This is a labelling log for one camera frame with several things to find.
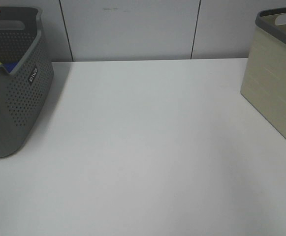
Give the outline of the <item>grey perforated plastic basket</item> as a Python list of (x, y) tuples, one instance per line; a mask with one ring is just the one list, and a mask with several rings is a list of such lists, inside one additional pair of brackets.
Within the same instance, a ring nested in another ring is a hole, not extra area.
[(16, 152), (35, 124), (54, 70), (41, 9), (0, 6), (0, 62), (18, 62), (9, 73), (0, 66), (0, 158)]

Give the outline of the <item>beige bin with grey rim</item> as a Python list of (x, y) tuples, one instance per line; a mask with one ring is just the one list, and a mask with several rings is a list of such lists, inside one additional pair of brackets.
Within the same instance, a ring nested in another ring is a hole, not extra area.
[(255, 30), (240, 93), (286, 139), (286, 7), (263, 10)]

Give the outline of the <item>blue towel in basket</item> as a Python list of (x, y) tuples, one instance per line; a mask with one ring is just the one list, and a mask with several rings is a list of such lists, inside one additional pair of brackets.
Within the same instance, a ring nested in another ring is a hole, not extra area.
[(3, 66), (10, 73), (17, 64), (18, 62), (13, 62), (13, 63), (0, 64), (0, 66)]

